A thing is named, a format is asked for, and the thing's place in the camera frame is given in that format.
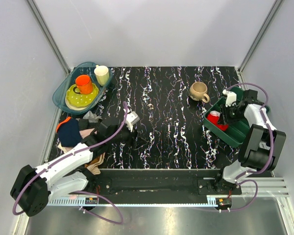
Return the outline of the red underwear white trim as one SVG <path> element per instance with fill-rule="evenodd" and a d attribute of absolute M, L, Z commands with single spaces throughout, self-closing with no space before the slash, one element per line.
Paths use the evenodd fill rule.
<path fill-rule="evenodd" d="M 208 116 L 207 116 L 207 119 L 212 123 L 214 124 L 216 127 L 218 127 L 220 130 L 222 131 L 226 131 L 229 127 L 228 124 L 226 125 L 223 125 L 223 124 L 218 124 L 218 121 L 220 119 L 220 112 L 218 111 L 211 111 Z"/>

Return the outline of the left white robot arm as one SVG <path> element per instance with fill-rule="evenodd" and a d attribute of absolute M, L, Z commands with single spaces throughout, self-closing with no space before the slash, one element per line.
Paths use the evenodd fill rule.
<path fill-rule="evenodd" d="M 53 161 L 37 167 L 26 165 L 21 168 L 10 191 L 15 200 L 12 213 L 35 216 L 49 202 L 63 195 L 77 191 L 92 193 L 96 182 L 86 165 L 99 165 L 102 155 L 113 143 L 133 144 L 137 136 L 134 125 L 135 122 L 129 120 L 121 125 L 106 126 L 101 123 L 73 149 Z"/>

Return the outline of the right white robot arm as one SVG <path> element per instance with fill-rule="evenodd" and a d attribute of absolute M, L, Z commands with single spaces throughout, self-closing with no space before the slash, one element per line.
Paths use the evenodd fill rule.
<path fill-rule="evenodd" d="M 286 140 L 286 134 L 277 130 L 269 120 L 265 104 L 257 98 L 257 91 L 245 90 L 240 101 L 235 92 L 224 90 L 222 93 L 225 103 L 220 107 L 218 123 L 230 125 L 246 119 L 249 131 L 238 159 L 222 168 L 212 183 L 218 194 L 231 191 L 249 175 L 274 170 Z"/>

